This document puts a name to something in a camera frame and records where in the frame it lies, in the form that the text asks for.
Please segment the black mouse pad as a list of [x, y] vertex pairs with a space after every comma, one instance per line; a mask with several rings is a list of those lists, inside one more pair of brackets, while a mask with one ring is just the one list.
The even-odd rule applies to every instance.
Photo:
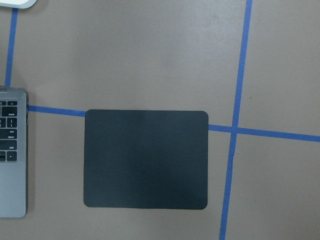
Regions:
[[88, 110], [84, 204], [91, 208], [205, 209], [208, 134], [205, 111]]

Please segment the grey laptop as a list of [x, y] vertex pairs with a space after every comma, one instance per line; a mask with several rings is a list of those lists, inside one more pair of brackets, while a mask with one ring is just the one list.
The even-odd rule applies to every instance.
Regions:
[[22, 218], [28, 208], [28, 94], [0, 87], [0, 217]]

